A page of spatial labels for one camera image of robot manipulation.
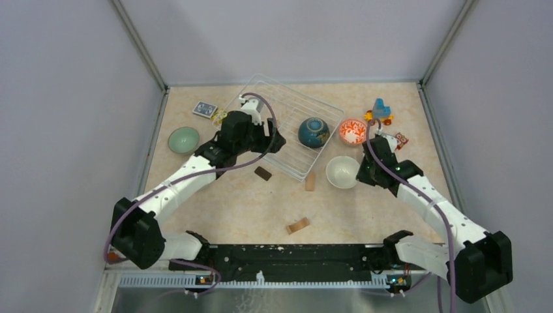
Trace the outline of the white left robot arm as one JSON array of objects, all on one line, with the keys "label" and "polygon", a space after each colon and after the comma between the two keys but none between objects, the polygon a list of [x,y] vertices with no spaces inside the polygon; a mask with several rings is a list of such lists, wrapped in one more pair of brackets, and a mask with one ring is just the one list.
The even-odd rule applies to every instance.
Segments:
[{"label": "white left robot arm", "polygon": [[140,269],[154,265],[166,247],[164,223],[194,193],[227,171],[244,168],[268,153],[277,153],[286,140],[275,116],[257,121],[243,110],[230,111],[220,130],[200,145],[169,178],[149,192],[130,200],[121,198],[113,209],[104,253],[110,248]]}]

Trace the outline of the white orange pattern bowl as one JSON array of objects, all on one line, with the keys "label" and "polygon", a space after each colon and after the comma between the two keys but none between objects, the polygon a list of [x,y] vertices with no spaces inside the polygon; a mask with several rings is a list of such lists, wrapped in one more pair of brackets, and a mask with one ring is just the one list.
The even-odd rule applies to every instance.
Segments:
[{"label": "white orange pattern bowl", "polygon": [[366,141],[367,123],[358,119],[343,120],[338,126],[340,139],[348,145],[361,145]]}]

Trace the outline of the dark teal bowl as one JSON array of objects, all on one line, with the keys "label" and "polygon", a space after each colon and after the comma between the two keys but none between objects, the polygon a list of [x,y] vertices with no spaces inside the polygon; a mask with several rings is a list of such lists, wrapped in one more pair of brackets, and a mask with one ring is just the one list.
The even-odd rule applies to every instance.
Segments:
[{"label": "dark teal bowl", "polygon": [[306,147],[312,149],[323,147],[330,137],[329,126],[323,119],[310,117],[299,125],[297,137]]}]

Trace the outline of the light green celadon bowl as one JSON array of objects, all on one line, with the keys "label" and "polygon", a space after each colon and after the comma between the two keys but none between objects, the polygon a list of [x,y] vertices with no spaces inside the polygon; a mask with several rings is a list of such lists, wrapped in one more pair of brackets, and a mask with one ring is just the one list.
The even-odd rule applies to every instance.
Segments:
[{"label": "light green celadon bowl", "polygon": [[180,127],[170,134],[168,147],[174,153],[189,155],[196,150],[199,141],[200,134],[195,128]]}]

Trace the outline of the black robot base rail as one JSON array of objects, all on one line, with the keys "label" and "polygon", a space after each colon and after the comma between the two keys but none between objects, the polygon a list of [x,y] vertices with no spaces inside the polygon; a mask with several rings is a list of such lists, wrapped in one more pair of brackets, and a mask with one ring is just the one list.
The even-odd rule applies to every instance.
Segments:
[{"label": "black robot base rail", "polygon": [[223,282],[368,282],[385,271],[403,271],[381,245],[217,245],[202,250],[194,265],[214,268]]}]

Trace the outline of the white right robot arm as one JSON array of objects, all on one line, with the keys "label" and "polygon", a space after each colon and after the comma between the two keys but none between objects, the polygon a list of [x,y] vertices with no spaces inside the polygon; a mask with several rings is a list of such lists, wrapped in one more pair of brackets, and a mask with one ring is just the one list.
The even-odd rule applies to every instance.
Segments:
[{"label": "white right robot arm", "polygon": [[446,280],[455,295],[474,303],[513,281],[510,238],[472,222],[410,160],[399,162],[394,137],[377,135],[363,143],[363,161],[356,179],[388,190],[412,209],[443,240],[434,244],[411,231],[398,231],[383,241],[386,266],[419,266]]}]

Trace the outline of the beige flower pattern bowl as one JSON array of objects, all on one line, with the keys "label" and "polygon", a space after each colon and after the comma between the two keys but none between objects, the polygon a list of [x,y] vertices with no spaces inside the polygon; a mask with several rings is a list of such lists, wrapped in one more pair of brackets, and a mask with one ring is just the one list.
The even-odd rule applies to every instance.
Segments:
[{"label": "beige flower pattern bowl", "polygon": [[336,188],[350,189],[357,184],[359,167],[358,161],[350,156],[336,156],[326,165],[326,178]]}]

